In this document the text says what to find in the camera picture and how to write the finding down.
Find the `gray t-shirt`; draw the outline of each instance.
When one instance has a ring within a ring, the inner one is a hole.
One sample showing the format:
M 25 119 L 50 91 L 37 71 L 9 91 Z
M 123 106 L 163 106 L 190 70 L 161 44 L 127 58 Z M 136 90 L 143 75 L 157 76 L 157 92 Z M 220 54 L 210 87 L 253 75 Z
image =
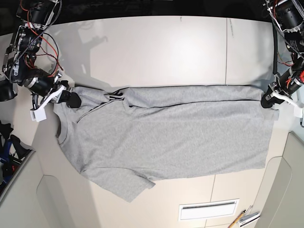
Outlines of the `gray t-shirt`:
M 80 108 L 54 105 L 62 151 L 81 175 L 126 201 L 155 180 L 263 168 L 278 117 L 249 86 L 74 91 Z

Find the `t-shirt sleeve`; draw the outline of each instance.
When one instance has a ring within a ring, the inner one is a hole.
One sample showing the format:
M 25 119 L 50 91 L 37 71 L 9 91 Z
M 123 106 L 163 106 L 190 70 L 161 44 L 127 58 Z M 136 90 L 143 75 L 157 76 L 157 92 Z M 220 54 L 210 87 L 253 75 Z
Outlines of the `t-shirt sleeve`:
M 155 185 L 139 173 L 125 168 L 91 168 L 81 175 L 127 202 Z

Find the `air vent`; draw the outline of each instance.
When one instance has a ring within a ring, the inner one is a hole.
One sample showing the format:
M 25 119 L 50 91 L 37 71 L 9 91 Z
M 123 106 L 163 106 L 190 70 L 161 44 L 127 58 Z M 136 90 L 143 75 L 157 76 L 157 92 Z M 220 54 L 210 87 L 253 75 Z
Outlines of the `air vent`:
M 211 203 L 180 205 L 179 221 L 189 221 L 190 219 L 216 219 L 233 216 L 237 210 L 238 202 L 239 199 L 232 199 Z

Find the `gray fabric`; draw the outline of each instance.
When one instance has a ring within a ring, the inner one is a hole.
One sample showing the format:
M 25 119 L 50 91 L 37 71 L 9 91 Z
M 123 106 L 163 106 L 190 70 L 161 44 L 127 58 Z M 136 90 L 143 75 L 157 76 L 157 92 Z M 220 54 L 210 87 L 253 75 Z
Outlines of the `gray fabric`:
M 55 104 L 59 144 L 84 177 L 132 201 L 153 181 L 263 168 L 278 112 L 249 86 L 76 87 Z

